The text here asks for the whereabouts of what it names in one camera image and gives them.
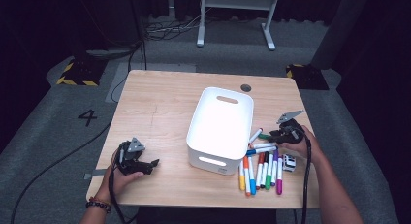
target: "wooden table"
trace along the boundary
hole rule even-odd
[[[187,132],[203,90],[215,86],[244,92],[254,100],[251,134],[278,129],[284,112],[304,110],[295,82],[287,78],[233,76],[201,73],[131,71],[115,111],[96,169],[105,169],[112,154],[125,141],[136,137],[145,145],[143,162],[160,159],[151,175],[129,184],[117,197],[120,204],[137,206],[180,206],[217,208],[302,208],[305,160],[297,158],[294,172],[284,172],[283,193],[260,190],[247,198],[239,190],[238,173],[219,175],[189,164]],[[311,128],[306,112],[296,121]],[[280,153],[291,153],[280,149]],[[257,170],[258,156],[254,156]],[[102,176],[91,180],[87,198],[97,192]],[[319,207],[318,183],[311,166],[308,182],[309,208]]]

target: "purple marker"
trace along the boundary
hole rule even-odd
[[[272,164],[271,186],[275,186],[275,182],[277,181],[277,167],[278,167],[278,150],[275,150],[273,164]]]

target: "dark curtain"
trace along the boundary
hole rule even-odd
[[[174,0],[175,15],[180,21],[186,16],[196,17],[200,14],[201,0]],[[330,24],[338,8],[340,0],[278,0],[274,20],[297,21],[324,21]],[[253,19],[256,17],[267,17],[267,12],[253,10],[233,10],[213,8],[207,13],[222,19],[236,16],[239,19]]]
[[[87,12],[89,0],[42,0],[49,21],[63,36],[61,39],[71,54],[80,61],[89,56],[87,49],[106,49],[105,41],[97,31]]]
[[[43,0],[0,0],[0,153],[47,94],[47,72],[70,55]]]
[[[399,223],[411,218],[411,0],[368,0],[333,64],[337,88],[387,179]]]
[[[143,16],[156,18],[169,15],[169,0],[142,0],[141,5]]]

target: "marker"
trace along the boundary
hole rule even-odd
[[[272,153],[269,153],[269,166],[267,167],[267,177],[266,177],[266,189],[269,190],[271,188],[271,176],[272,176]]]
[[[278,170],[277,170],[277,194],[281,195],[282,193],[282,158],[278,157]]]
[[[247,156],[244,156],[244,158],[242,158],[242,161],[244,162],[245,196],[249,197],[249,196],[251,196],[251,190],[250,190],[250,173],[248,173],[248,158],[247,158]]]
[[[261,134],[262,132],[263,132],[263,128],[258,129],[257,132],[253,136],[251,136],[250,141],[248,141],[248,145],[251,145],[257,139],[258,135]]]
[[[259,134],[258,138],[263,139],[263,140],[269,140],[269,139],[272,138],[272,136],[271,135],[266,135],[266,134]]]
[[[263,172],[263,164],[264,164],[264,153],[260,153],[258,156],[258,169],[257,169],[257,182],[256,182],[257,190],[260,189],[261,174]]]
[[[265,144],[252,144],[251,148],[265,148],[265,147],[273,147],[276,146],[275,143],[265,143]]]
[[[257,148],[257,149],[248,149],[246,152],[246,155],[253,155],[253,154],[258,154],[261,152],[268,152],[268,151],[273,151],[276,150],[277,146],[272,146],[272,147],[264,147],[264,148]]]
[[[277,180],[277,168],[278,168],[278,149],[274,151],[274,161],[272,163],[271,186],[275,186],[275,181]]]
[[[239,163],[239,190],[245,190],[244,162]]]
[[[260,187],[261,188],[266,187],[266,177],[267,177],[267,167],[268,166],[269,166],[269,153],[265,152],[264,153],[263,172],[261,173],[261,181],[260,181]]]
[[[256,180],[254,179],[253,158],[251,156],[248,156],[248,168],[251,195],[256,195]]]

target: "red marker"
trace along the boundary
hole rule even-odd
[[[264,164],[264,152],[260,153],[258,156],[257,183],[256,183],[257,190],[260,189],[261,174],[263,173],[263,164]]]

